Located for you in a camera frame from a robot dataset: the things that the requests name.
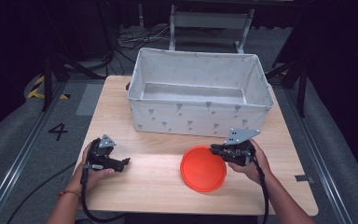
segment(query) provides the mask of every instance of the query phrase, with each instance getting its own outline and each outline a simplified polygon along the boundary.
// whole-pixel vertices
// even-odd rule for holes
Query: light wood tabletop
[[[100,181],[88,194],[88,208],[102,211],[150,213],[263,215],[262,189],[229,167],[223,185],[202,193],[191,189],[180,173],[185,152],[199,145],[223,144],[225,138],[134,130],[126,85],[131,77],[108,77],[92,117],[82,151],[104,133],[117,145],[110,158],[131,158],[122,173]],[[309,182],[297,182],[304,170],[278,102],[268,112],[254,140],[264,149],[272,172],[295,201],[310,215],[318,207]]]

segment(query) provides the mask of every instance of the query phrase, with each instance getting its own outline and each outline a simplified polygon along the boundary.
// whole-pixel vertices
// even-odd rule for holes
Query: red bracelet
[[[75,190],[69,190],[69,189],[65,189],[63,191],[61,191],[60,193],[57,194],[57,199],[60,199],[62,195],[66,194],[66,193],[73,193],[75,195],[77,195],[77,197],[79,197],[79,200],[81,199],[81,194],[78,191]]]

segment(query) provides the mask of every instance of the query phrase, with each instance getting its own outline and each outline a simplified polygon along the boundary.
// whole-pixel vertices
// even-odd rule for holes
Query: person's right hand
[[[260,148],[255,140],[250,139],[250,142],[255,147],[255,156],[257,157],[258,164],[263,170],[264,175],[271,174],[271,170],[269,169],[269,161],[267,160],[263,149]],[[229,162],[228,166],[231,167],[235,172],[246,174],[249,179],[260,185],[260,176],[256,170],[254,162],[249,163],[247,166],[239,166],[238,164]]]

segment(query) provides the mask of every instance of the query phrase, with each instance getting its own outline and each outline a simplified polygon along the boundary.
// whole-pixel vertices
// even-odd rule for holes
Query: person's left hand
[[[69,182],[66,189],[81,192],[80,178],[82,176],[83,165],[86,163],[86,158],[89,153],[90,146],[91,143],[89,143],[86,146],[86,148],[83,150],[82,161],[76,167],[74,175],[72,176],[71,181]],[[94,171],[93,169],[89,169],[89,181],[87,182],[87,191],[92,189],[92,187],[94,187],[99,180],[104,179],[110,175],[113,175],[114,173],[115,173],[114,169],[103,169],[100,171]]]

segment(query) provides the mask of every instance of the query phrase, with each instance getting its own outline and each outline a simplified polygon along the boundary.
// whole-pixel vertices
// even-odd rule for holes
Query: orange plate
[[[220,156],[215,156],[206,146],[189,149],[180,164],[182,178],[192,188],[201,192],[218,189],[225,181],[227,168]]]

